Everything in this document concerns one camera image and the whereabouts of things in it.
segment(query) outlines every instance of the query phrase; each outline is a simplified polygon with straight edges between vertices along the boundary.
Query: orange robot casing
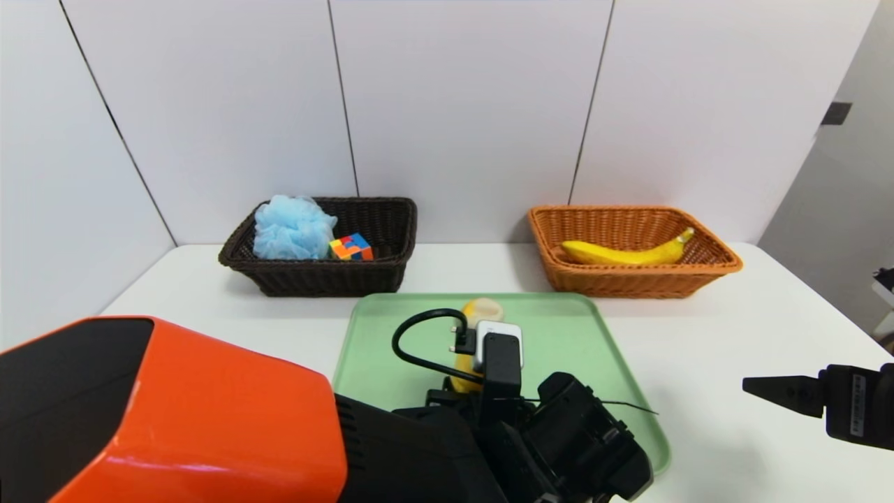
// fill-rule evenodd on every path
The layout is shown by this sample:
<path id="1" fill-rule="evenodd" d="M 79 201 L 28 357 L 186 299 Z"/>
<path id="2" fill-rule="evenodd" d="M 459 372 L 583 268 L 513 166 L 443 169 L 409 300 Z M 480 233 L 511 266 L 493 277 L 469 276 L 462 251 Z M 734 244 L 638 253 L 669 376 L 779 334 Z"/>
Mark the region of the orange robot casing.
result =
<path id="1" fill-rule="evenodd" d="M 83 320 L 0 357 L 91 324 L 115 332 L 116 321 L 151 324 L 120 424 L 51 501 L 338 500 L 347 461 L 332 388 L 316 372 L 151 318 Z M 48 368 L 90 372 L 66 361 L 78 348 L 45 349 Z"/>

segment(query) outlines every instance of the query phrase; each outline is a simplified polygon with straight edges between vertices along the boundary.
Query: orange wicker basket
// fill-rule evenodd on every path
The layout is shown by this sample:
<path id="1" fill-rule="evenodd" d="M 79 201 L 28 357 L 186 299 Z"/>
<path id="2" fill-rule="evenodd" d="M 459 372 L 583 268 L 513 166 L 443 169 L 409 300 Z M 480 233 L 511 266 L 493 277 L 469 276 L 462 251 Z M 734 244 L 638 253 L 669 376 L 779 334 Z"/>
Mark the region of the orange wicker basket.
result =
<path id="1" fill-rule="evenodd" d="M 527 214 L 546 277 L 560 292 L 591 297 L 682 298 L 742 269 L 742 260 L 691 215 L 664 206 L 540 206 Z M 586 241 L 616 250 L 648 250 L 693 227 L 676 264 L 602 266 L 571 262 L 563 241 Z"/>

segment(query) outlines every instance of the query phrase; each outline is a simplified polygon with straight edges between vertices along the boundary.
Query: yellow bottle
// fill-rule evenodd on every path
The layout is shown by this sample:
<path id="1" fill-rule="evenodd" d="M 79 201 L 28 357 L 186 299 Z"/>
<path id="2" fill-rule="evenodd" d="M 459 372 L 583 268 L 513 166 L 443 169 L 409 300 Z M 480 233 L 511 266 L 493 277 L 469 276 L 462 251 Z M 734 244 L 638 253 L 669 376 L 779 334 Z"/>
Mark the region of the yellow bottle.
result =
<path id="1" fill-rule="evenodd" d="M 504 316 L 502 306 L 495 300 L 488 299 L 486 297 L 481 297 L 469 301 L 465 306 L 462 307 L 462 313 L 466 315 L 469 328 L 475 328 L 475 326 L 481 320 L 503 321 Z M 481 374 L 479 372 L 473 370 L 472 362 L 473 356 L 471 354 L 457 354 L 456 363 L 454 363 L 453 366 L 459 371 L 464 371 L 480 376 Z M 476 384 L 465 379 L 451 376 L 450 381 L 453 385 L 453 389 L 455 389 L 458 393 L 481 391 L 480 384 Z"/>
<path id="2" fill-rule="evenodd" d="M 613 250 L 598 244 L 583 241 L 566 241 L 561 248 L 574 260 L 582 264 L 601 264 L 612 266 L 652 266 L 659 264 L 676 264 L 683 258 L 686 243 L 696 232 L 688 227 L 682 234 L 667 243 L 645 251 Z"/>

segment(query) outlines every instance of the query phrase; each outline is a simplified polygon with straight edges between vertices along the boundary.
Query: rubik's cube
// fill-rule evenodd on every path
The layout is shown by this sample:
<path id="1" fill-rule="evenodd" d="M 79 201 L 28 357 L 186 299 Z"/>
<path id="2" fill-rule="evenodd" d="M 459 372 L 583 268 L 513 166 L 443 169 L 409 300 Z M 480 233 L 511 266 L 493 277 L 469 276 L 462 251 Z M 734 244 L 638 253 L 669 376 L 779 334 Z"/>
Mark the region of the rubik's cube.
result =
<path id="1" fill-rule="evenodd" d="M 339 260 L 372 260 L 373 249 L 363 236 L 355 233 L 329 242 L 329 252 Z"/>

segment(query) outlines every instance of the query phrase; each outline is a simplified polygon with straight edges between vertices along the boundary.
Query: tray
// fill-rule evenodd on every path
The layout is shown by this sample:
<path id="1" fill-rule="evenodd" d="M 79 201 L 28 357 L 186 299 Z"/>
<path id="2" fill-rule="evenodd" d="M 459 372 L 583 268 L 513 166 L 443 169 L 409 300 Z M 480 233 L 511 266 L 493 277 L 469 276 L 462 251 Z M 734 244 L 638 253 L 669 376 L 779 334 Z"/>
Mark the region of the tray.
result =
<path id="1" fill-rule="evenodd" d="M 434 308 L 462 306 L 477 297 L 502 304 L 505 320 L 524 334 L 522 396 L 537 397 L 537 385 L 555 371 L 574 374 L 605 400 L 649 404 L 624 363 L 599 311 L 580 294 L 373 294 L 351 314 L 342 356 L 333 379 L 336 393 L 393 410 L 422 406 L 428 389 L 444 376 L 403 362 L 392 353 L 394 330 L 406 318 Z M 401 347 L 432 362 L 453 365 L 448 352 L 453 319 L 429 320 L 409 330 Z M 671 461 L 671 448 L 657 417 L 625 405 L 606 404 L 624 421 L 652 461 L 655 474 Z"/>

